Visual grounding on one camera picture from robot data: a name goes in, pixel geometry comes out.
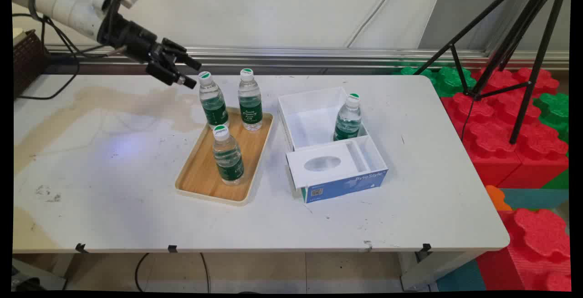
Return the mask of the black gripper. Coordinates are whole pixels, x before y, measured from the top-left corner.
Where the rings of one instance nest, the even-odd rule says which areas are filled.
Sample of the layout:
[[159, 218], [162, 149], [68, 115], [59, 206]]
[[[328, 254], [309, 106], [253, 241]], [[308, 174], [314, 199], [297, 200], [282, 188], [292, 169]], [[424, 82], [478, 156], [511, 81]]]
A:
[[[98, 42], [114, 49], [124, 47], [123, 55], [138, 63], [147, 64], [147, 74], [168, 86], [176, 83], [193, 90], [197, 84], [196, 80], [182, 74], [176, 66], [177, 62], [184, 63], [196, 71], [202, 66], [188, 55], [185, 47], [168, 38], [163, 38], [160, 45], [157, 35], [133, 21], [126, 20], [121, 14], [105, 16], [98, 32]], [[162, 50], [169, 61], [162, 58]]]

